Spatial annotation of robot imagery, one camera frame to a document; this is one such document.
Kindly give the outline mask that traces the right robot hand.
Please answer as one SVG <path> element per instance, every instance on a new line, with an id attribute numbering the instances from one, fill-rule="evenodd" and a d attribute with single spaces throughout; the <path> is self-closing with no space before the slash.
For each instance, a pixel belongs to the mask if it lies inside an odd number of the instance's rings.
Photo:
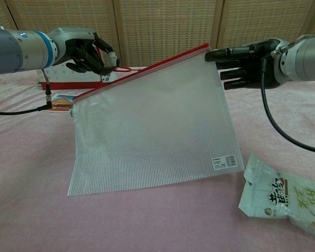
<path id="1" fill-rule="evenodd" d="M 246 46 L 213 50 L 205 54 L 206 62 L 214 62 L 225 90 L 260 89 L 261 59 L 280 44 L 278 39 L 265 39 Z"/>

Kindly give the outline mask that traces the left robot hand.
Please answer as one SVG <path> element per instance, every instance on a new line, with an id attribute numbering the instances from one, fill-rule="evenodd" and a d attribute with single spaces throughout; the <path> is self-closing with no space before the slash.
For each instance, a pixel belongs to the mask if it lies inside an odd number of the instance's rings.
<path id="1" fill-rule="evenodd" d="M 120 66 L 113 48 L 90 28 L 56 28 L 47 34 L 57 47 L 54 65 L 65 63 L 78 73 L 106 76 Z"/>

